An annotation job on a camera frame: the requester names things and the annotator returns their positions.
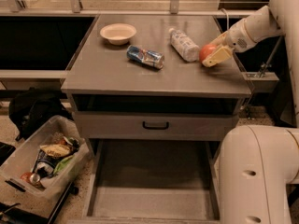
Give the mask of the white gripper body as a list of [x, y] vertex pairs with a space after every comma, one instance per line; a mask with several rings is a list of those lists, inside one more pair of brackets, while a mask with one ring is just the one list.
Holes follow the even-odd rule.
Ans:
[[227, 31], [225, 43], [235, 52], [245, 52], [256, 46], [256, 33], [252, 22], [240, 20]]

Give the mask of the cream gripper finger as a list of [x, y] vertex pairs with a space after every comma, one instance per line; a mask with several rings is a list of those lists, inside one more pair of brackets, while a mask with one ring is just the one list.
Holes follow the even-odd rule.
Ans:
[[228, 46], [218, 45], [216, 49], [208, 55], [201, 64], [205, 67], [212, 67], [231, 58], [233, 50]]
[[227, 36], [226, 32], [222, 33], [217, 38], [215, 38], [214, 40], [212, 40], [211, 44], [215, 45], [215, 46], [218, 46], [218, 45], [223, 45], [224, 46], [226, 44], [226, 41], [225, 41], [226, 36]]

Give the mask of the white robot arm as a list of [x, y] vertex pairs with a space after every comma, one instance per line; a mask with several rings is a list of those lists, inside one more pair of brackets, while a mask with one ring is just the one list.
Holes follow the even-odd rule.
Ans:
[[[294, 105], [299, 105], [299, 0], [269, 4], [202, 47], [199, 61], [212, 67], [260, 41], [285, 37]], [[299, 129], [248, 125], [221, 142], [220, 224], [292, 224], [286, 186], [299, 174]]]

